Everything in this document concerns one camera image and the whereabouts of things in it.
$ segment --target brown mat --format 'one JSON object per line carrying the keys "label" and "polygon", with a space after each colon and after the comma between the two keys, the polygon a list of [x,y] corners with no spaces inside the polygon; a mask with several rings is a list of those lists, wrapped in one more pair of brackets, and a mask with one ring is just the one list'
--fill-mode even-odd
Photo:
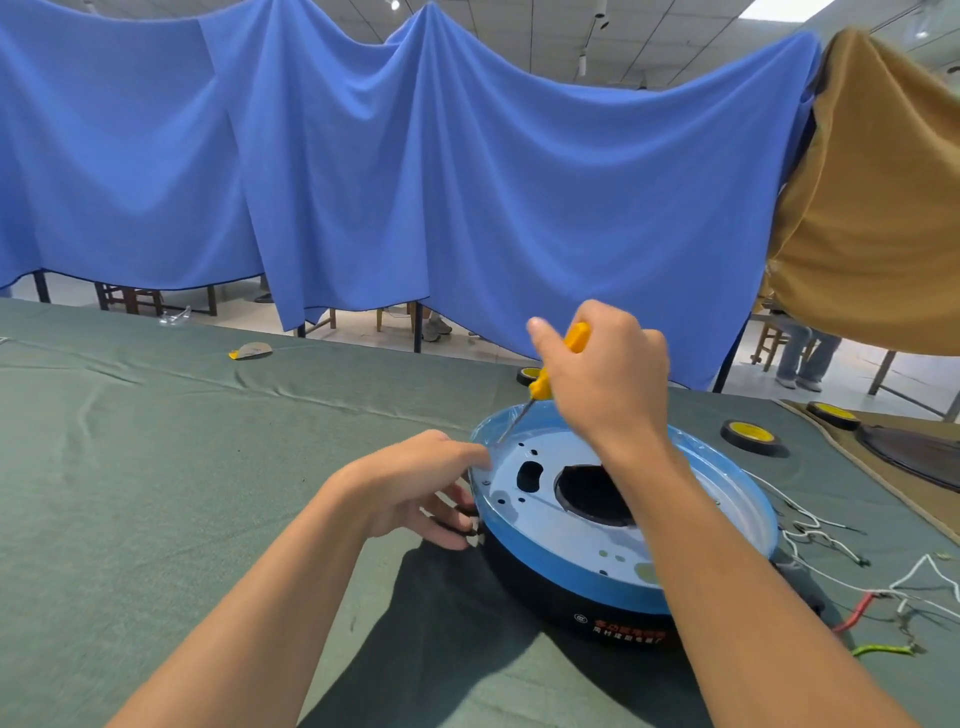
{"label": "brown mat", "polygon": [[[797,410],[820,425],[829,434],[835,445],[851,455],[854,460],[865,465],[870,471],[879,475],[886,481],[884,485],[896,491],[895,495],[899,496],[901,500],[941,531],[944,531],[954,541],[960,543],[960,493],[953,493],[947,488],[941,488],[884,462],[860,445],[853,432],[848,432],[823,420],[810,417],[806,412],[805,403],[785,401],[783,404]],[[917,420],[912,417],[882,415],[876,412],[854,412],[853,414],[865,425],[898,427],[911,432],[920,432],[924,435],[960,440],[960,424],[957,423]]]}

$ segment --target brown cloth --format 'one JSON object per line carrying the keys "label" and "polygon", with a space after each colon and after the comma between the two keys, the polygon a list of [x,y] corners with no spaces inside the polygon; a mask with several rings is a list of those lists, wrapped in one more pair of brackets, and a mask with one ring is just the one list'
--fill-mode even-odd
{"label": "brown cloth", "polygon": [[830,43],[818,83],[765,283],[808,326],[960,355],[960,98],[853,29]]}

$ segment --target forearm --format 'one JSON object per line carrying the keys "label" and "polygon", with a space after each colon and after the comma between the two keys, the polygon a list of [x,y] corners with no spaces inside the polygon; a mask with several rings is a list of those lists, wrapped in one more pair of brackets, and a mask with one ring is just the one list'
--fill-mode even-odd
{"label": "forearm", "polygon": [[915,726],[666,443],[607,453],[718,728]]}
{"label": "forearm", "polygon": [[365,538],[337,473],[108,728],[294,726]]}

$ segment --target ceiling light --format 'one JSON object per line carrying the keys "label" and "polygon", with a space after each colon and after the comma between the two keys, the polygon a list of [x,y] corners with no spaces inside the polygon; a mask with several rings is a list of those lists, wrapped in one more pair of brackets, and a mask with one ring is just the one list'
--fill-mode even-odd
{"label": "ceiling light", "polygon": [[754,0],[740,17],[778,23],[805,23],[833,0]]}
{"label": "ceiling light", "polygon": [[915,12],[910,15],[906,26],[906,42],[915,43],[925,40],[933,32],[933,26],[940,19],[941,0],[921,0]]}

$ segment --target yellow screwdriver handle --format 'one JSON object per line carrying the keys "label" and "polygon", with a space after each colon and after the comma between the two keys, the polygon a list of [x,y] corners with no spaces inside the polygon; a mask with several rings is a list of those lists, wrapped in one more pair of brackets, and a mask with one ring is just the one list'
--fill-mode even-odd
{"label": "yellow screwdriver handle", "polygon": [[[580,353],[587,347],[589,338],[590,324],[582,321],[570,327],[564,343],[573,353]],[[541,369],[540,376],[530,383],[530,399],[537,401],[553,399],[553,390],[550,388],[550,377],[546,373],[546,368]]]}

